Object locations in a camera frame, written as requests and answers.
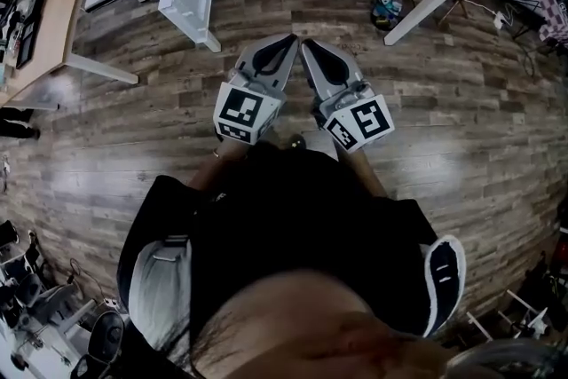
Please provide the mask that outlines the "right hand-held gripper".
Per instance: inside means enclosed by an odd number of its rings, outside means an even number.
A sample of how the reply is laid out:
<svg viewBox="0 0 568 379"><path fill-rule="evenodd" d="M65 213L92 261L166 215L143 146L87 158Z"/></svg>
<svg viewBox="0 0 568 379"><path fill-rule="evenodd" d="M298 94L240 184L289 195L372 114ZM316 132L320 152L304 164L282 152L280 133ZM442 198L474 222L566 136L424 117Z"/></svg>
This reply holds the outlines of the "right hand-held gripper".
<svg viewBox="0 0 568 379"><path fill-rule="evenodd" d="M306 39L301 60L309 86L323 100L318 106L325 118L323 129L345 152L352 154L395 130L384 96L360 81L362 72L349 53Z"/></svg>

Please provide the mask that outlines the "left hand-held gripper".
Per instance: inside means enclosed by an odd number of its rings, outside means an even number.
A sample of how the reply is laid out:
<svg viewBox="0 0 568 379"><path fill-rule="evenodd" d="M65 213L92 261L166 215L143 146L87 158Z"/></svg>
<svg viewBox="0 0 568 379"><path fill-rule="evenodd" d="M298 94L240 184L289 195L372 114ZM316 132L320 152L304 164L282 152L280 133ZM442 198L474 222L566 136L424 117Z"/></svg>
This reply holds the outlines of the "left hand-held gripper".
<svg viewBox="0 0 568 379"><path fill-rule="evenodd" d="M253 146L267 132L286 101L283 90L296 54L294 34L267 36L245 48L217 95L213 122L218 136Z"/></svg>

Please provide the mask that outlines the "person's left forearm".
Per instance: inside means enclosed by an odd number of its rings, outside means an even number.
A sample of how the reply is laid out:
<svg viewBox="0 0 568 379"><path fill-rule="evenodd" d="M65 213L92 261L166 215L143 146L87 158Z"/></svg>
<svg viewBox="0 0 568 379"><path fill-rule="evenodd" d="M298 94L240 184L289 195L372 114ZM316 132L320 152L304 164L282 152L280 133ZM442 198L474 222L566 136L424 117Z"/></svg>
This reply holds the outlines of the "person's left forearm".
<svg viewBox="0 0 568 379"><path fill-rule="evenodd" d="M210 190L226 171L246 158L249 149L249 144L225 138L203 162L187 185L198 191Z"/></svg>

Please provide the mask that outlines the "person's right forearm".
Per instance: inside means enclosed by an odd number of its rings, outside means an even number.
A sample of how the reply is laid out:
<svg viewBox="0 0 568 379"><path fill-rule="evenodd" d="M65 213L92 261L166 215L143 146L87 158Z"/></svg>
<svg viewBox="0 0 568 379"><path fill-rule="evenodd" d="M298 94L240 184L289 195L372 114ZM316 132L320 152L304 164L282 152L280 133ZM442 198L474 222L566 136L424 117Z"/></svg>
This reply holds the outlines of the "person's right forearm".
<svg viewBox="0 0 568 379"><path fill-rule="evenodd" d="M342 164L349 167L358 177L361 184L375 197L388 198L388 194L381 181L369 163L367 156L362 148L348 153L343 148L334 143L337 159Z"/></svg>

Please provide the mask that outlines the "blue bottle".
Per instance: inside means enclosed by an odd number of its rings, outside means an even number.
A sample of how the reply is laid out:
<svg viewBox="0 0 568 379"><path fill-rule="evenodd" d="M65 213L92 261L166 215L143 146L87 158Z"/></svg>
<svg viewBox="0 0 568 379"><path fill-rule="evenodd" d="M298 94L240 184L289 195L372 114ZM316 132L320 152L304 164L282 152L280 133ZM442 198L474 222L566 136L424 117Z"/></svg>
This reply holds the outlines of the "blue bottle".
<svg viewBox="0 0 568 379"><path fill-rule="evenodd" d="M393 8L391 2L385 4L382 0L378 0L375 3L374 15L391 20L397 18L400 15L401 10L402 8Z"/></svg>

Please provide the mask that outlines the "black round basket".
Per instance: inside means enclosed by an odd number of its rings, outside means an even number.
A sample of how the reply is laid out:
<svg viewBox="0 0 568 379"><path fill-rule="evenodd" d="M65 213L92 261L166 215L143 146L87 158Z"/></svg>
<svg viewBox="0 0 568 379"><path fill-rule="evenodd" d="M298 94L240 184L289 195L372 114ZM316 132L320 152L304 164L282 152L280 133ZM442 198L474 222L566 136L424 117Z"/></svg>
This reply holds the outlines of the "black round basket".
<svg viewBox="0 0 568 379"><path fill-rule="evenodd" d="M377 30L389 32L414 8L414 0L375 0L370 12L371 24Z"/></svg>

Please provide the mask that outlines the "person in dark shirt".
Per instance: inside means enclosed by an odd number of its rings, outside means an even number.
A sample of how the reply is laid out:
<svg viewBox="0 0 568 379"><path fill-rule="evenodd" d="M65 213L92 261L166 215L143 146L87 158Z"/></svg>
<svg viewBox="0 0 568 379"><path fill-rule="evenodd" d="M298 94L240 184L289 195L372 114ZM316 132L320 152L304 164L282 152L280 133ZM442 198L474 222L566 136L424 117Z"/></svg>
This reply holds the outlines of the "person in dark shirt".
<svg viewBox="0 0 568 379"><path fill-rule="evenodd" d="M373 196L326 154L254 146L205 192L156 178L119 260L128 312L138 254L178 236L192 246L190 345L232 296L284 272L338 279L397 331L420 336L426 328L422 247L437 238L430 222L417 201Z"/></svg>

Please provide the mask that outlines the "light wooden table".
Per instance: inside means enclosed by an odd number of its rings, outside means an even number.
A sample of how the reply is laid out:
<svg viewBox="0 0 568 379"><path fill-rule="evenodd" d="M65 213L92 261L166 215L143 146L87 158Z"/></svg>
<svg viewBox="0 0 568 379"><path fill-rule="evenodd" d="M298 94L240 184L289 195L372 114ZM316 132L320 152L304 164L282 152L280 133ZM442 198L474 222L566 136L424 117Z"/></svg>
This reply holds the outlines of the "light wooden table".
<svg viewBox="0 0 568 379"><path fill-rule="evenodd" d="M137 75L72 52L82 5L83 0L45 0L32 59L0 84L0 107L56 110L56 103L32 102L23 99L23 95L32 84L62 67L76 68L122 83L138 83Z"/></svg>

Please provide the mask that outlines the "black flat tray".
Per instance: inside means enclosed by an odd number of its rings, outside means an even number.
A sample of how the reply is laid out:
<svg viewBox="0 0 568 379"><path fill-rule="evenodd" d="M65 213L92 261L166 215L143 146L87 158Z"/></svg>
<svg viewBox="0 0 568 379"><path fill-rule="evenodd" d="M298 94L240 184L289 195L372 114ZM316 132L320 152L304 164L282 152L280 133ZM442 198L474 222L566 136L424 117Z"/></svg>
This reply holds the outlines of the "black flat tray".
<svg viewBox="0 0 568 379"><path fill-rule="evenodd" d="M17 69L24 67L33 57L44 2L45 0L29 1L20 31L20 49L16 63Z"/></svg>

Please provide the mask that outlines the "white cabinet with red box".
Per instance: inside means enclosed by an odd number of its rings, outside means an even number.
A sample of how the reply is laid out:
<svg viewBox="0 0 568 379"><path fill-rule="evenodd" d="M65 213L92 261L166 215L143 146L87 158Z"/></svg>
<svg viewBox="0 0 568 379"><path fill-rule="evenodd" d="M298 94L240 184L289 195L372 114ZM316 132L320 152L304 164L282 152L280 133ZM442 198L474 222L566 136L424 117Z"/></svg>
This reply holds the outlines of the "white cabinet with red box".
<svg viewBox="0 0 568 379"><path fill-rule="evenodd" d="M552 263L558 267L568 266L568 229L560 229L560 236L552 256Z"/></svg>

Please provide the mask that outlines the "black bag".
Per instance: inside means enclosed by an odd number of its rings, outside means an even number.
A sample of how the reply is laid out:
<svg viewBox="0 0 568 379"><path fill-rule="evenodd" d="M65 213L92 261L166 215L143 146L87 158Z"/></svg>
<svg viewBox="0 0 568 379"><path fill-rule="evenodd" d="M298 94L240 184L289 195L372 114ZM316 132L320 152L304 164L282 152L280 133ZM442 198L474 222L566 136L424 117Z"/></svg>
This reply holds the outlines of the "black bag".
<svg viewBox="0 0 568 379"><path fill-rule="evenodd" d="M562 332L568 328L568 310L558 279L548 269L546 253L541 251L538 263L525 274L525 296L535 310L547 309L552 327Z"/></svg>

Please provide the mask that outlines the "white folding stand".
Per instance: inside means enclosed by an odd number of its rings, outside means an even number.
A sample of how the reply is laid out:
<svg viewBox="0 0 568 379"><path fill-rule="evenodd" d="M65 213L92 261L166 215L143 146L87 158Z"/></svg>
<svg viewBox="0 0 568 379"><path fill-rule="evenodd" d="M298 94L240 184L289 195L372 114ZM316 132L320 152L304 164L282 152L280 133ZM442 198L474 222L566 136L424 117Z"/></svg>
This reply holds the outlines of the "white folding stand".
<svg viewBox="0 0 568 379"><path fill-rule="evenodd" d="M467 323L486 342L498 339L539 339L549 331L548 295L539 288L506 288L489 306L488 312L467 311Z"/></svg>

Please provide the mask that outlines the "black round device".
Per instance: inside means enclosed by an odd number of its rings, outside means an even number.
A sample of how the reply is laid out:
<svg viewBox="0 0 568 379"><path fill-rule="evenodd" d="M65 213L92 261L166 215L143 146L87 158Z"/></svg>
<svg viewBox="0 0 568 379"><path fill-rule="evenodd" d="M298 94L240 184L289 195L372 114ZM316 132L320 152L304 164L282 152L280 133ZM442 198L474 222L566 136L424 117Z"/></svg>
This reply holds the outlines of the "black round device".
<svg viewBox="0 0 568 379"><path fill-rule="evenodd" d="M101 314L91 331L87 353L83 355L70 379L107 379L122 351L124 320L114 311Z"/></svg>

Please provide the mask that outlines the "white cluttered workbench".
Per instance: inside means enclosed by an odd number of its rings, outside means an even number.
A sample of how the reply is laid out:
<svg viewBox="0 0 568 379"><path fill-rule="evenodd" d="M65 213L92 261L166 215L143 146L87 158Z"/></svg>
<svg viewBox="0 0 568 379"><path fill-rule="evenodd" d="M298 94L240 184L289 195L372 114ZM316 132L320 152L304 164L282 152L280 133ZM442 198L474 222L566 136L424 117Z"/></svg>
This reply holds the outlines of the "white cluttered workbench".
<svg viewBox="0 0 568 379"><path fill-rule="evenodd" d="M47 289L35 273L0 286L0 336L18 370L47 379L47 369L41 366L46 361L65 378L70 376L87 353L90 332L81 321L97 308L93 299L74 307L76 294L74 284Z"/></svg>

